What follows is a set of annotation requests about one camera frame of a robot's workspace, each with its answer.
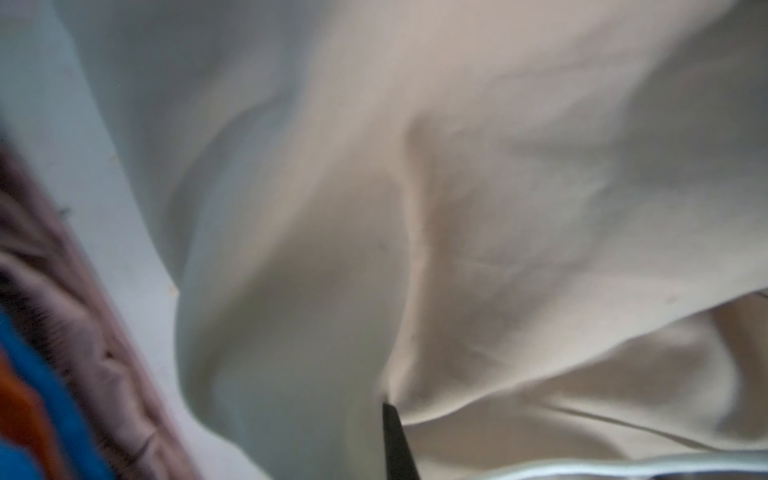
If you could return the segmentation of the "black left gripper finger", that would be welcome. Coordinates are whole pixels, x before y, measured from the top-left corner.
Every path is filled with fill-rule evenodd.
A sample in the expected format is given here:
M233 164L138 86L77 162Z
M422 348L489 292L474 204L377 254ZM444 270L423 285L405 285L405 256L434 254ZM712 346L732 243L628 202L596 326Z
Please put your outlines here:
M382 420L386 479L419 480L420 475L397 409L389 403L384 403L382 405Z

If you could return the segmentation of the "pink shorts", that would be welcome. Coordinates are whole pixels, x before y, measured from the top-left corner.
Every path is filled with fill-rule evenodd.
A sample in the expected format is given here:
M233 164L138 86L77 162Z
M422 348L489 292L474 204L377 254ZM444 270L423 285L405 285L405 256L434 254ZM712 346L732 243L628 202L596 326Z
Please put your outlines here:
M55 436L62 479L196 479L199 471L63 219L1 150L1 355Z

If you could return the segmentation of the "beige shorts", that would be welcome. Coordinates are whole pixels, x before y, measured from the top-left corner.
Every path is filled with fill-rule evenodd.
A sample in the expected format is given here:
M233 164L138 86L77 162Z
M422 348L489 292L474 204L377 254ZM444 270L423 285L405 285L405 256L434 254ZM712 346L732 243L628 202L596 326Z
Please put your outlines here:
M766 477L765 2L55 8L269 477Z

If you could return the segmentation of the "rainbow striped shorts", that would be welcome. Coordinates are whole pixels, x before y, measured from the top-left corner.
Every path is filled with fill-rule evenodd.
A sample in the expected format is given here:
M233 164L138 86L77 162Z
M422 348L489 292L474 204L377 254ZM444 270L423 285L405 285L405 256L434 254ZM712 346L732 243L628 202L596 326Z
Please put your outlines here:
M1 314L1 477L112 479L58 375Z

